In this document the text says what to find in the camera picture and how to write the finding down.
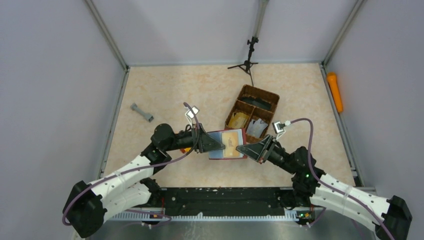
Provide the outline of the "gold credit card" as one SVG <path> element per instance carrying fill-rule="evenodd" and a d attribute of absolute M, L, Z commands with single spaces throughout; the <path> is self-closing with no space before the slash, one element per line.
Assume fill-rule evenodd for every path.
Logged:
<path fill-rule="evenodd" d="M 242 129 L 231 129 L 221 132 L 221 141 L 225 145 L 225 149 L 223 150 L 224 159 L 240 159 L 243 157 L 237 151 L 237 147 L 244 143 Z"/>

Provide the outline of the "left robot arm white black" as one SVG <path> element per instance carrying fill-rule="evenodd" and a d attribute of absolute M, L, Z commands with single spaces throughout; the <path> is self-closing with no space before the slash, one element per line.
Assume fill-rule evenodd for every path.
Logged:
<path fill-rule="evenodd" d="M 140 154 L 114 173 L 89 183 L 83 180 L 75 183 L 62 210 L 62 223 L 87 238 L 107 219 L 128 208 L 143 204 L 154 207 L 160 202 L 159 191 L 146 186 L 143 180 L 174 163 L 169 151 L 189 148 L 184 154 L 187 157 L 192 151 L 208 153 L 225 149 L 200 123 L 187 125 L 178 133 L 167 123 L 159 124 L 150 140 Z"/>

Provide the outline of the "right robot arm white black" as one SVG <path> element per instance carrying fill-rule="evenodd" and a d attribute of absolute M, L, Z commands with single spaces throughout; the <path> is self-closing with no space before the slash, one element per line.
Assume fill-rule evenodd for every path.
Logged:
<path fill-rule="evenodd" d="M 403 198 L 384 198 L 343 183 L 315 167 L 316 160 L 305 146 L 288 153 L 275 137 L 266 135 L 236 150 L 260 164 L 270 162 L 292 174 L 296 206 L 314 205 L 339 213 L 373 231 L 380 240 L 407 239 L 413 217 Z"/>

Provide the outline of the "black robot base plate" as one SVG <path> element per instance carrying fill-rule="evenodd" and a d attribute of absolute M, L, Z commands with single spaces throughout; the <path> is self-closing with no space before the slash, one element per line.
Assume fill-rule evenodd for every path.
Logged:
<path fill-rule="evenodd" d="M 311 207 L 291 187 L 169 187 L 153 193 L 143 209 L 174 216 L 282 216 L 296 207 Z"/>

